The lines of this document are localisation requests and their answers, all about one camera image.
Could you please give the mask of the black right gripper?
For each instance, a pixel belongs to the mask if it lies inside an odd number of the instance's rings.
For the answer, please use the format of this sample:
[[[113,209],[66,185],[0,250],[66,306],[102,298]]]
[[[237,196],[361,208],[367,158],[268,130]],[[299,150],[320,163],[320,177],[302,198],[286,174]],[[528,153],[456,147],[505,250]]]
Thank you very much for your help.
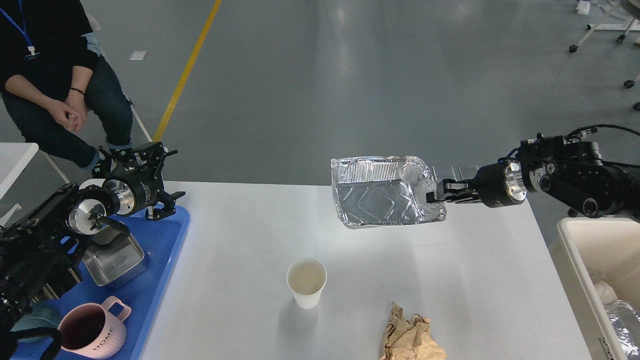
[[[478,169],[472,187],[466,180],[442,180],[426,193],[426,203],[484,204],[489,208],[521,205],[528,190],[518,161],[496,162]]]

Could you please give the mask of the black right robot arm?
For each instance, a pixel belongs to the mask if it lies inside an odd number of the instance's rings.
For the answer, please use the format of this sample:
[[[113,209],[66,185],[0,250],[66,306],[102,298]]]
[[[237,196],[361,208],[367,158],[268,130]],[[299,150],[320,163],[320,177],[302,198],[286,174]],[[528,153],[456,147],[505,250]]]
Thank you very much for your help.
[[[639,166],[603,160],[598,143],[585,141],[599,128],[595,124],[566,136],[539,133],[522,140],[505,157],[480,167],[473,178],[439,180],[426,201],[500,208],[520,205],[530,193],[544,193],[569,207],[571,217],[618,215],[638,221]]]

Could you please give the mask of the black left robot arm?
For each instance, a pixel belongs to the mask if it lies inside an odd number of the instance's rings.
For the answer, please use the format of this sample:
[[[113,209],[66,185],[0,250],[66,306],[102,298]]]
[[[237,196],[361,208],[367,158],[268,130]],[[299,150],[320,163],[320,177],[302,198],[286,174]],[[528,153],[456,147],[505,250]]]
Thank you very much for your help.
[[[136,167],[106,178],[101,186],[80,188],[76,183],[61,186],[39,207],[19,222],[1,230],[1,358],[9,360],[24,338],[50,337],[41,354],[52,360],[61,351],[63,337],[51,326],[14,330],[40,301],[61,299],[83,280],[79,269],[93,236],[116,230],[115,239],[131,234],[130,228],[114,219],[141,210],[151,221],[176,213],[176,201],[185,192],[167,193],[162,170],[167,157],[162,142],[149,142],[134,149],[129,160]]]

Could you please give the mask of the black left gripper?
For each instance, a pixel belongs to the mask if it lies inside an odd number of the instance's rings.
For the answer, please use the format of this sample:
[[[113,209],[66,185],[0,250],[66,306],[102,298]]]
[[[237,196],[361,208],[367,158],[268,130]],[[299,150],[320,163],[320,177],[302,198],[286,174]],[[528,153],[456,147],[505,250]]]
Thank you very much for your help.
[[[145,219],[160,221],[176,213],[176,201],[185,191],[169,194],[164,191],[162,173],[167,157],[178,150],[169,150],[160,141],[148,142],[137,148],[113,149],[112,155],[125,171],[102,184],[114,194],[114,214],[128,217],[146,208]]]

